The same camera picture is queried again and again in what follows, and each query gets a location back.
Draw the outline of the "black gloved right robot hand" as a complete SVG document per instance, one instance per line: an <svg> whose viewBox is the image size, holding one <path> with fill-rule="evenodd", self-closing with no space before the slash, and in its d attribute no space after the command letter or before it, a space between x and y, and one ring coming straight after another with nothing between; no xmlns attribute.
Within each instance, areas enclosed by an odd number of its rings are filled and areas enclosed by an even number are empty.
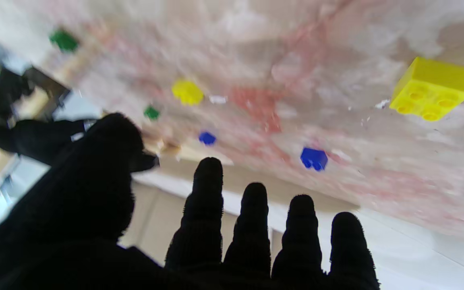
<svg viewBox="0 0 464 290"><path fill-rule="evenodd" d="M83 138L94 123L96 119L21 120L12 128L0 127L0 148L52 165Z"/></svg>

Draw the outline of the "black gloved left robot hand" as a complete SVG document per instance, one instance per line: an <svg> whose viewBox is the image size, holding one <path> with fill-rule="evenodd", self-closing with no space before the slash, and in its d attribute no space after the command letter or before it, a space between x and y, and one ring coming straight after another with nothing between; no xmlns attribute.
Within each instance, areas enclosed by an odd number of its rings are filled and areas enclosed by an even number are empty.
<svg viewBox="0 0 464 290"><path fill-rule="evenodd" d="M141 134L123 114L99 119L54 161L0 223L0 290L379 290L359 219L333 218L330 271L322 269L311 196L290 202L274 261L266 187L242 195L232 242L222 251L223 167L201 160L179 229L158 265L118 244L134 213L131 173L152 169Z"/></svg>

